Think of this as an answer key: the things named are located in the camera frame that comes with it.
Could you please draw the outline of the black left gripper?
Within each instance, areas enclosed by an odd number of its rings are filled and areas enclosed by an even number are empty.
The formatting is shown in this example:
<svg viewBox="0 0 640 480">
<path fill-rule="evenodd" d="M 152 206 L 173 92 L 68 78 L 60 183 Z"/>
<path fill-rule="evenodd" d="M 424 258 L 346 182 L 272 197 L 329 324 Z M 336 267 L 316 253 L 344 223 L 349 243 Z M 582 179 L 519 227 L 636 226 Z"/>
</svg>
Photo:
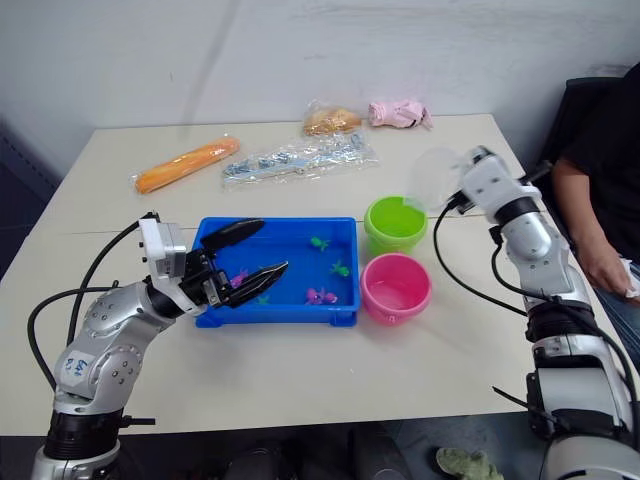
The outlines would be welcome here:
<svg viewBox="0 0 640 480">
<path fill-rule="evenodd" d="M 179 287 L 194 303 L 198 313 L 209 307 L 237 308 L 258 297 L 286 272 L 287 261 L 249 274 L 242 270 L 230 280 L 215 264 L 216 254 L 253 236 L 265 225 L 260 218 L 245 218 L 228 224 L 201 238 L 202 248 L 186 255 L 185 271 Z"/>
</svg>

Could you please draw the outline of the person's bare hand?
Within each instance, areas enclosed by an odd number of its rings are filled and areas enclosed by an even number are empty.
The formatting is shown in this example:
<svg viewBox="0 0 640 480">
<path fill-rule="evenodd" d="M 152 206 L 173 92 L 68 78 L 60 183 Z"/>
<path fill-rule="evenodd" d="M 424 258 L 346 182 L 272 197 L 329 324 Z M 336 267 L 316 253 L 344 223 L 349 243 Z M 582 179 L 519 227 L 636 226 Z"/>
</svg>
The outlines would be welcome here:
<svg viewBox="0 0 640 480">
<path fill-rule="evenodd" d="M 579 246 L 578 260 L 594 287 L 622 296 L 630 289 L 629 275 L 607 241 Z"/>
</svg>

